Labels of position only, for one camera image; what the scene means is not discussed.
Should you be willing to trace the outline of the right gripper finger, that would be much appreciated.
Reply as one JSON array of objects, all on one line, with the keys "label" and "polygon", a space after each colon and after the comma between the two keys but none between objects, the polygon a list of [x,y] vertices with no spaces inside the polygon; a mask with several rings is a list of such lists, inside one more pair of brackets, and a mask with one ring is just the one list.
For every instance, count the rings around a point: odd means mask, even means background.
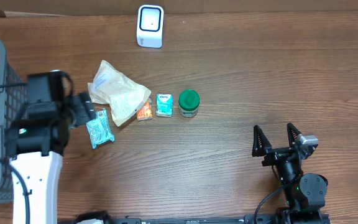
[{"label": "right gripper finger", "polygon": [[272,145],[258,125],[254,126],[253,132],[252,157],[266,156],[272,150]]},{"label": "right gripper finger", "polygon": [[292,123],[288,123],[287,134],[289,146],[293,149],[298,149],[298,136],[301,134],[301,132],[296,129],[296,127]]}]

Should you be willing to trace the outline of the teal wipes packet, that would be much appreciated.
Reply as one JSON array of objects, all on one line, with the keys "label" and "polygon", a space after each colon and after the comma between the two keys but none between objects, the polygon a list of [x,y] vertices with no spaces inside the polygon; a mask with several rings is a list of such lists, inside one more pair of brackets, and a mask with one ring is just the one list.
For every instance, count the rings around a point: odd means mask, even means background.
[{"label": "teal wipes packet", "polygon": [[105,108],[101,111],[97,111],[96,118],[88,121],[86,127],[93,149],[96,149],[98,145],[102,145],[108,141],[115,141],[115,136],[111,132],[108,113]]}]

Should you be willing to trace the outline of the beige snack bag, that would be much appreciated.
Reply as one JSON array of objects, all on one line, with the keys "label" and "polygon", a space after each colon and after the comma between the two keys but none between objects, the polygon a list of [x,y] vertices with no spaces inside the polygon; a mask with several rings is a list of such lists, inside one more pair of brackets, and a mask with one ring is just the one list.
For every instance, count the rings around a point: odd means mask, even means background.
[{"label": "beige snack bag", "polygon": [[109,62],[102,60],[91,83],[88,83],[91,101],[97,104],[108,104],[112,120],[121,126],[133,117],[151,95],[151,91],[140,85]]}]

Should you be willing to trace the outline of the orange small packet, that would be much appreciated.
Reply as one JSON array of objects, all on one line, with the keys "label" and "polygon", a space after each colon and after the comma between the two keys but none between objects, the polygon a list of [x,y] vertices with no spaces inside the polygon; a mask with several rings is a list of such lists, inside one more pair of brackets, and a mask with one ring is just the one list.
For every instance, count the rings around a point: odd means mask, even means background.
[{"label": "orange small packet", "polygon": [[152,99],[148,98],[148,100],[144,103],[140,110],[137,111],[137,120],[145,121],[153,118],[152,114]]}]

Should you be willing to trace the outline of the teal tissue pack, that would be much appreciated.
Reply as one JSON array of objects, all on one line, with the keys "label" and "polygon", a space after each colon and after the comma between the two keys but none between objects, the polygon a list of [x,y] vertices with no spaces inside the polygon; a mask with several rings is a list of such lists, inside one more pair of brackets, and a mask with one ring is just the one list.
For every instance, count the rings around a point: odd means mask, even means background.
[{"label": "teal tissue pack", "polygon": [[157,94],[156,102],[157,102],[157,109],[156,109],[157,116],[161,116],[161,117],[173,116],[173,95]]}]

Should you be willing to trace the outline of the green lid jar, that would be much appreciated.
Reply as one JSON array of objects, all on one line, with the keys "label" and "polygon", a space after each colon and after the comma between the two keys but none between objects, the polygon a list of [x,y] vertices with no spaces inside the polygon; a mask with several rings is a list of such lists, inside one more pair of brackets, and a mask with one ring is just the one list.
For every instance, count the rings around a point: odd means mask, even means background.
[{"label": "green lid jar", "polygon": [[182,116],[194,117],[198,112],[200,96],[194,90],[184,90],[180,93],[178,105]]}]

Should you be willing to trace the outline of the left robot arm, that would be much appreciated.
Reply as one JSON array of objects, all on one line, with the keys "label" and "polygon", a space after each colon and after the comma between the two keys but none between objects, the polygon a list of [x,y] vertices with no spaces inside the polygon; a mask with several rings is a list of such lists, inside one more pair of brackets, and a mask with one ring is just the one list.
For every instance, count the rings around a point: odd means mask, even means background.
[{"label": "left robot arm", "polygon": [[23,112],[6,131],[14,185],[13,223],[56,223],[58,182],[70,130],[95,119],[87,92],[28,95]]}]

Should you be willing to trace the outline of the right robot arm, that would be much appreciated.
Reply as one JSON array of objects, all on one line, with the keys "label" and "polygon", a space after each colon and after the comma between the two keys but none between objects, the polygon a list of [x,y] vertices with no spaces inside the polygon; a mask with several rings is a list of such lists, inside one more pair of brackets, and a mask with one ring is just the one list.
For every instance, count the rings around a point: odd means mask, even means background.
[{"label": "right robot arm", "polygon": [[302,161],[318,147],[318,138],[313,134],[302,134],[292,123],[287,124],[287,134],[288,146],[274,148],[262,129],[258,125],[253,127],[252,156],[263,157],[262,165],[271,167],[281,184],[258,204],[253,222],[258,222],[262,205],[283,191],[287,206],[276,210],[270,218],[272,223],[330,223],[329,216],[321,213],[328,190],[327,178],[314,173],[306,174],[301,169]]}]

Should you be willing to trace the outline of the white barcode scanner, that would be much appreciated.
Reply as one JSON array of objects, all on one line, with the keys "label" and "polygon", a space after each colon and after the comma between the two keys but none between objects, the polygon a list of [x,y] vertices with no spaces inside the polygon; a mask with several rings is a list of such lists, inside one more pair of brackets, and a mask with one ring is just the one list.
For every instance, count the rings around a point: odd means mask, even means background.
[{"label": "white barcode scanner", "polygon": [[159,49],[163,45],[164,10],[161,6],[144,4],[138,10],[136,37],[141,47]]}]

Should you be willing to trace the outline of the cardboard backboard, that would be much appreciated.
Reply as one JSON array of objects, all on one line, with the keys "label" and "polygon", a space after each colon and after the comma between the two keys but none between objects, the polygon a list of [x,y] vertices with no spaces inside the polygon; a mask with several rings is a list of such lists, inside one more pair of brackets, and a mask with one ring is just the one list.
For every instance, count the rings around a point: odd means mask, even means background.
[{"label": "cardboard backboard", "polygon": [[137,14],[143,4],[161,6],[167,14],[358,11],[358,0],[0,0],[0,17]]}]

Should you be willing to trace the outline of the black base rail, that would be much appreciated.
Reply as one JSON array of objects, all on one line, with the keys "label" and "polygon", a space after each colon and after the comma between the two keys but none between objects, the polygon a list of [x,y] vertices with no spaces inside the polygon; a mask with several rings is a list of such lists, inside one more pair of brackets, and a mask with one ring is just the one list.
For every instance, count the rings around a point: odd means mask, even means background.
[{"label": "black base rail", "polygon": [[[244,217],[231,217],[231,218],[174,218],[174,219],[151,219],[142,220],[140,218],[112,218],[105,211],[91,212],[79,215],[74,220],[61,220],[59,224],[74,224],[74,223],[113,223],[113,224],[251,224],[251,223],[280,223],[276,215],[257,215],[257,222],[254,222],[254,215],[247,214]],[[301,218],[296,217],[294,222],[287,223],[323,223],[331,224],[329,215],[322,215],[320,222],[317,220],[303,221]]]}]

